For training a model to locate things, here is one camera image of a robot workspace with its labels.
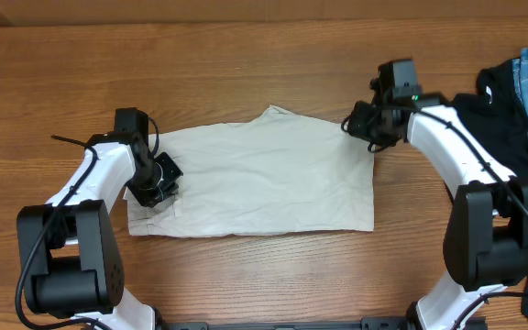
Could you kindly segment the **beige shorts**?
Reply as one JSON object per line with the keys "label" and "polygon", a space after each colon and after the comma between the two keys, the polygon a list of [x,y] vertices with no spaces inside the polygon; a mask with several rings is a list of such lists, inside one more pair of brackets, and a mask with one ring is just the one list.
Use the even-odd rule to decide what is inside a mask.
{"label": "beige shorts", "polygon": [[337,123],[272,105],[246,123],[159,136],[181,169],[177,192],[153,208],[131,192],[132,236],[223,237],[374,229],[374,158]]}

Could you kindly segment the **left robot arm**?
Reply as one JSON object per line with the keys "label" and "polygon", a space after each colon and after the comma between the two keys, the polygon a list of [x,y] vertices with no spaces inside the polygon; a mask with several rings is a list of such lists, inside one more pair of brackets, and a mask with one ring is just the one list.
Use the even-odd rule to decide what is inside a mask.
{"label": "left robot arm", "polygon": [[16,315],[55,317],[51,328],[164,329],[157,308],[125,287],[125,271],[110,213],[122,189],[143,207],[172,197],[182,171],[159,142],[149,141],[155,121],[136,107],[115,112],[112,131],[82,143],[84,157],[66,185],[44,204],[24,207],[16,230],[21,263]]}

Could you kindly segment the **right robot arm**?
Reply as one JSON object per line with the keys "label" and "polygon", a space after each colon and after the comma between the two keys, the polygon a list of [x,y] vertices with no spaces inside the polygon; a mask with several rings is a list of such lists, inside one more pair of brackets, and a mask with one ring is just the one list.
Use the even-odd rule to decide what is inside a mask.
{"label": "right robot arm", "polygon": [[445,272],[404,316],[364,317],[362,329],[485,329],[475,315],[493,298],[525,297],[528,277],[528,178],[495,160],[441,93],[424,93],[414,62],[392,60],[369,83],[341,128],[378,153],[405,142],[430,160],[453,202],[443,243]]}

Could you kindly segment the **black shirt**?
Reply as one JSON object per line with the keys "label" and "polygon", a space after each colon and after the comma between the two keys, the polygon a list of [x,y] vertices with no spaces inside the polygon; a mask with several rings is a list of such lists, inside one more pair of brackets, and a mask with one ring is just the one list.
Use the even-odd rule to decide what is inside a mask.
{"label": "black shirt", "polygon": [[518,177],[528,177],[528,115],[517,87],[518,59],[483,69],[476,93],[458,93],[451,105],[480,145]]}

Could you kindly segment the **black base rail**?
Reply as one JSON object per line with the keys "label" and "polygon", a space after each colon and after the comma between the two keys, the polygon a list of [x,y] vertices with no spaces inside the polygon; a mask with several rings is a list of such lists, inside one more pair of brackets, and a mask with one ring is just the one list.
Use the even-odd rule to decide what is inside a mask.
{"label": "black base rail", "polygon": [[205,322],[174,323],[159,326],[166,330],[401,330],[415,329],[405,317],[364,317],[360,321],[208,324]]}

